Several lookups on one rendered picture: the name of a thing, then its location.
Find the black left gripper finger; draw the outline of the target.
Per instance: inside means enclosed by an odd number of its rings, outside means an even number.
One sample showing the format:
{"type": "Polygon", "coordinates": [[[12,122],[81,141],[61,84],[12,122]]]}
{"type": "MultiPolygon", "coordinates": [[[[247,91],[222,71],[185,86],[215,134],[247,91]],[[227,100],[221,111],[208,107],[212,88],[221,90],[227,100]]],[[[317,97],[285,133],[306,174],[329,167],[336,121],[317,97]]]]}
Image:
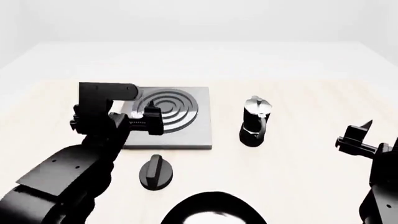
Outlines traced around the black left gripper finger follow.
{"type": "Polygon", "coordinates": [[[156,107],[154,101],[150,101],[144,108],[144,119],[147,131],[151,136],[161,136],[164,133],[164,123],[161,109],[156,107]]]}

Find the black and silver moka pot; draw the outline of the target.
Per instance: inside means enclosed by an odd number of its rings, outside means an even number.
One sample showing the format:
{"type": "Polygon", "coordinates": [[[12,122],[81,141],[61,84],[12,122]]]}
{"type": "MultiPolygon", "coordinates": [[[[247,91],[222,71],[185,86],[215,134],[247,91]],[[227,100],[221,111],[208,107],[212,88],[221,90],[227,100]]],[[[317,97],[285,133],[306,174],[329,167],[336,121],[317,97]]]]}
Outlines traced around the black and silver moka pot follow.
{"type": "Polygon", "coordinates": [[[252,96],[243,107],[243,123],[239,140],[247,147],[258,147],[264,142],[272,105],[259,96],[252,96]]]}

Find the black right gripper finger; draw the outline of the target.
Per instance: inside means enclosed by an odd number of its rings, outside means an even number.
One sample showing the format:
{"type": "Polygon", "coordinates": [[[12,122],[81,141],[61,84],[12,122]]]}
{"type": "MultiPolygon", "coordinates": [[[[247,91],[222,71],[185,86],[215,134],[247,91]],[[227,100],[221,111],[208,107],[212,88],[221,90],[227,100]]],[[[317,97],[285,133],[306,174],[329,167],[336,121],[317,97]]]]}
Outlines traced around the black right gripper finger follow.
{"type": "Polygon", "coordinates": [[[373,120],[368,121],[362,126],[349,125],[346,128],[344,138],[354,139],[356,141],[363,141],[372,124],[373,120]]]}

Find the dark round spiral burner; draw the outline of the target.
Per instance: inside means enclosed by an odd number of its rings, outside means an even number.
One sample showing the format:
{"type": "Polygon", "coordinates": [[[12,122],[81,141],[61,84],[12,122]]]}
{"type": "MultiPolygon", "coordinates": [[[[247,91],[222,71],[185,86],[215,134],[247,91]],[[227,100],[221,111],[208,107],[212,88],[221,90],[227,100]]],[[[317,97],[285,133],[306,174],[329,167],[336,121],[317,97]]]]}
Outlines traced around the dark round spiral burner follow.
{"type": "Polygon", "coordinates": [[[188,92],[174,88],[145,87],[140,100],[132,104],[131,117],[143,117],[144,108],[150,102],[161,109],[165,134],[186,128],[198,115],[198,103],[188,92]]]}

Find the grey square stove plate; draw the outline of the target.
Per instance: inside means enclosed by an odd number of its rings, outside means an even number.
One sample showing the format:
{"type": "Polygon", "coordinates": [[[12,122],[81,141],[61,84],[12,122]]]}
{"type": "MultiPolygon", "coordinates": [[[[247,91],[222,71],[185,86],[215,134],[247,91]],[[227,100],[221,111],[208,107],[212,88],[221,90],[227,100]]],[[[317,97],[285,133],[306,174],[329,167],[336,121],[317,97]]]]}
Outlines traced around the grey square stove plate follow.
{"type": "MultiPolygon", "coordinates": [[[[210,93],[208,87],[155,87],[180,89],[191,94],[198,103],[198,115],[192,124],[177,132],[161,136],[151,136],[148,132],[133,131],[124,145],[124,149],[199,149],[212,148],[210,93]]],[[[130,118],[134,101],[125,101],[121,112],[130,118]]]]}

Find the black oval stove knob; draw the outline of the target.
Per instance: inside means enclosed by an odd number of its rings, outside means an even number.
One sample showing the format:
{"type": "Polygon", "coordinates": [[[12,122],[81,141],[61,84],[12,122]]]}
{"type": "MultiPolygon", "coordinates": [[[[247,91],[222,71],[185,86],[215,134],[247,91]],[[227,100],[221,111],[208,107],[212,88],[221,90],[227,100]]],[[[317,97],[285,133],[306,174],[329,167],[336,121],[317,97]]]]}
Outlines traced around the black oval stove knob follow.
{"type": "Polygon", "coordinates": [[[139,181],[146,190],[157,191],[168,186],[174,176],[171,164],[160,154],[153,154],[139,171],[139,181]]]}

